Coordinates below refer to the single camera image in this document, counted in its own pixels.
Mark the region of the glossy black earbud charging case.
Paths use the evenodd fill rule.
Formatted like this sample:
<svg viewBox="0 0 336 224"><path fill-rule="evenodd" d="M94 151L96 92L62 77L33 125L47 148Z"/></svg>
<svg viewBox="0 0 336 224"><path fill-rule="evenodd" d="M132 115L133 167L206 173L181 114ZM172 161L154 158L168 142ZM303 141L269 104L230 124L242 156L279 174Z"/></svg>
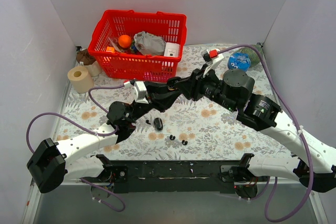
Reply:
<svg viewBox="0 0 336 224"><path fill-rule="evenodd" d="M168 81L166 82L167 85L167 90L169 92L171 91L178 91L178 88L175 87L175 84L179 82L182 78L181 77L172 77L169 78Z"/></svg>

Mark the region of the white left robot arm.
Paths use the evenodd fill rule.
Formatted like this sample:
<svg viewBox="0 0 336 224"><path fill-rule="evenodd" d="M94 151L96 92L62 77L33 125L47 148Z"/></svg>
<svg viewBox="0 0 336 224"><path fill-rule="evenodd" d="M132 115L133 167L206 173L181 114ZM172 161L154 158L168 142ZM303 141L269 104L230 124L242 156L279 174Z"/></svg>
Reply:
<svg viewBox="0 0 336 224"><path fill-rule="evenodd" d="M86 159L85 155L128 139L139 118L153 109L165 112L182 94L173 80L167 83L132 80L122 86L132 88L134 100L112 102L106 123L94 130L76 123L83 134L63 142L47 138L31 150L27 169L42 194L55 190L64 180L92 177L100 182L108 181L113 174L108 159L104 156Z"/></svg>

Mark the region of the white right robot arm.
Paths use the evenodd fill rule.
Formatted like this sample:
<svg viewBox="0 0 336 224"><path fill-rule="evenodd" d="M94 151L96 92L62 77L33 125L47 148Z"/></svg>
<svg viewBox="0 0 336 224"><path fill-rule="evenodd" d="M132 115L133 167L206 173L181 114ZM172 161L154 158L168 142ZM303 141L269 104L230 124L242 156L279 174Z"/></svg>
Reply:
<svg viewBox="0 0 336 224"><path fill-rule="evenodd" d="M253 94L254 79L240 69L228 70L219 80L210 70L207 75L196 69L188 78L179 78L171 86L187 99L202 97L237 113L237 120L279 142L292 152L288 159L262 158L245 154L236 168L227 174L248 181L253 177L274 176L300 182L312 190L325 193L335 188L335 148L322 143L303 129L272 99Z"/></svg>

